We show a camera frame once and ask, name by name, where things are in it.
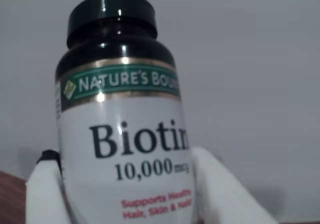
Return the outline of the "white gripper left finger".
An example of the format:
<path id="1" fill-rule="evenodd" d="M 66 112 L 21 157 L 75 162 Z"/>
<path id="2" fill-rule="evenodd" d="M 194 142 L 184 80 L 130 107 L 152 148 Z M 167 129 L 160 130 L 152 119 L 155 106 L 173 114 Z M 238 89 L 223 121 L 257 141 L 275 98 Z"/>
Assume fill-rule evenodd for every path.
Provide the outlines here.
<path id="1" fill-rule="evenodd" d="M 74 223 L 66 199 L 60 154 L 45 150 L 26 181 L 26 223 Z"/>

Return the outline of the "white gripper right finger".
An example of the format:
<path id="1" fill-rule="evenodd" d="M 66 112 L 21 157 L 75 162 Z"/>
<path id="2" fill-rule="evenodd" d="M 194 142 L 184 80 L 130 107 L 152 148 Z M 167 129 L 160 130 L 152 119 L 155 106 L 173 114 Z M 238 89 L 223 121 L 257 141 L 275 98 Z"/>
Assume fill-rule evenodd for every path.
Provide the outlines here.
<path id="1" fill-rule="evenodd" d="M 193 147 L 191 157 L 196 185 L 194 223 L 277 223 L 209 151 Z"/>

